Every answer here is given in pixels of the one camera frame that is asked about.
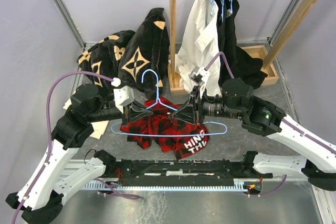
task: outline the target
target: white dress shirt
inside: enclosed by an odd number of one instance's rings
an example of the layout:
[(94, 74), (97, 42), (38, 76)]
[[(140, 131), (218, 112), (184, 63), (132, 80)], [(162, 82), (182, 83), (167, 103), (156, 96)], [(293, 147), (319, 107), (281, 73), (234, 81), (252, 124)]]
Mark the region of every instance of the white dress shirt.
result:
[[(195, 0), (190, 11), (183, 35), (182, 46), (175, 57), (175, 71), (181, 76), (180, 87), (191, 93), (196, 85), (189, 78), (192, 70), (206, 67), (219, 52), (217, 35), (218, 6), (212, 0)], [(209, 68), (210, 77), (206, 85), (207, 94), (221, 94), (218, 79), (221, 70), (219, 57)]]

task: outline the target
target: tan diamond pattern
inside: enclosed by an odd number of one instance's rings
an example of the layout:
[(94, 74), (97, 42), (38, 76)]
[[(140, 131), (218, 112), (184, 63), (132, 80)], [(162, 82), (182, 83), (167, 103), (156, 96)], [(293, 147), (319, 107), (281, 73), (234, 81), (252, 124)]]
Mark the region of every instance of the tan diamond pattern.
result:
[(150, 61), (146, 60), (142, 56), (140, 48), (138, 47), (133, 57), (121, 69), (126, 70), (128, 73), (130, 73), (134, 78), (134, 80), (136, 81), (136, 76), (139, 73), (140, 69), (142, 69), (148, 63), (150, 63)]
[[(99, 62), (94, 63), (94, 64), (91, 65), (92, 72), (94, 72), (94, 71), (93, 71), (93, 68), (97, 66), (98, 68), (97, 68), (97, 71), (96, 71), (95, 73), (100, 74), (100, 64), (101, 64), (101, 62), (102, 62), (102, 61), (99, 61)], [(99, 77), (98, 77), (98, 81), (99, 81), (99, 82), (96, 82), (96, 81), (95, 81), (95, 84), (98, 85), (98, 86), (103, 87), (103, 84), (101, 83), (101, 80), (100, 80)]]

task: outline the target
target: red plaid shirt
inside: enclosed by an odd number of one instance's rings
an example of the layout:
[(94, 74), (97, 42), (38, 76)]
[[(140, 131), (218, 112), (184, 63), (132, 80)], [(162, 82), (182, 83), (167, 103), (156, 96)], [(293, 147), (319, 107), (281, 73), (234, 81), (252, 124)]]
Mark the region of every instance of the red plaid shirt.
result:
[[(173, 108), (180, 107), (174, 105), (166, 98), (161, 98), (161, 101)], [(155, 101), (146, 101), (145, 106), (154, 104)], [(161, 147), (163, 152), (173, 150), (177, 159), (188, 157), (195, 152), (200, 151), (209, 141), (209, 136), (204, 136), (208, 133), (204, 124), (201, 126), (189, 124), (177, 119), (169, 119), (167, 112), (171, 112), (161, 104), (155, 105), (152, 110), (154, 114), (145, 118), (139, 119), (134, 123), (129, 123), (127, 127), (121, 126), (120, 130), (127, 133), (148, 134), (148, 135), (194, 135), (200, 136), (185, 136), (185, 137), (150, 137), (150, 136), (128, 136), (127, 141), (137, 142), (137, 144), (146, 149), (154, 140)]]

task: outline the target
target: red wire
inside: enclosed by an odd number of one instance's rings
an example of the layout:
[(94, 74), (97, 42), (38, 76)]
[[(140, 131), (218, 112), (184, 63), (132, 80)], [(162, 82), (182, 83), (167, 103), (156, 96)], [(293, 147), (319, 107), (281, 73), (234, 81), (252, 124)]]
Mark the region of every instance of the red wire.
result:
[(122, 178), (123, 178), (123, 182), (122, 182), (122, 185), (121, 185), (121, 186), (124, 186), (124, 184), (125, 184), (125, 182), (126, 182), (126, 179), (125, 179), (125, 177), (124, 177), (123, 173), (120, 171), (120, 169), (119, 169), (119, 168), (118, 168), (118, 169), (116, 169), (115, 171), (118, 173), (118, 183), (120, 182), (120, 175), (121, 175), (121, 176), (122, 176)]

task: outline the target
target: black garment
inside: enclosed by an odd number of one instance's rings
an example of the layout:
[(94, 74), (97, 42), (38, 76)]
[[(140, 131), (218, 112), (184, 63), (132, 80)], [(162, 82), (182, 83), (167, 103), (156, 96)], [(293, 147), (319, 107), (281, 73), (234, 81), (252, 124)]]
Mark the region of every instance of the black garment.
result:
[[(99, 73), (121, 80), (121, 86), (128, 85), (142, 92), (151, 100), (156, 97), (156, 78), (146, 73), (141, 83), (142, 73), (152, 69), (159, 75), (159, 87), (162, 91), (162, 79), (167, 74), (169, 37), (163, 17), (163, 8), (150, 10), (145, 21), (136, 31), (120, 31), (101, 40), (82, 53), (77, 62), (83, 71)], [(87, 76), (97, 87), (104, 99), (113, 94), (109, 81)]]
[[(99, 73), (114, 78), (118, 76), (118, 65), (125, 52), (125, 47), (135, 34), (134, 31), (120, 31), (112, 34), (82, 53), (77, 62), (83, 71)], [(106, 99), (113, 92), (109, 81), (87, 76), (97, 87), (101, 96)]]
[[(228, 16), (230, 0), (224, 0), (224, 21), (222, 20), (221, 0), (215, 0), (218, 6), (217, 32), (218, 47), (222, 51), (229, 63), (235, 78), (241, 78), (246, 84), (254, 89), (259, 88), (267, 74), (261, 71), (263, 61), (252, 58), (247, 52), (237, 47), (235, 17), (239, 10), (239, 3), (233, 0), (233, 13)], [(223, 82), (230, 79), (230, 75), (225, 67), (224, 61), (220, 59), (220, 76), (218, 84), (221, 87)]]
[(159, 75), (159, 88), (162, 92), (162, 79), (167, 74), (169, 37), (164, 8), (154, 8), (148, 13), (135, 35), (128, 43), (119, 64), (118, 78), (130, 87), (144, 92), (149, 100), (156, 97), (156, 77), (147, 72), (144, 82), (141, 77), (145, 70), (152, 69)]

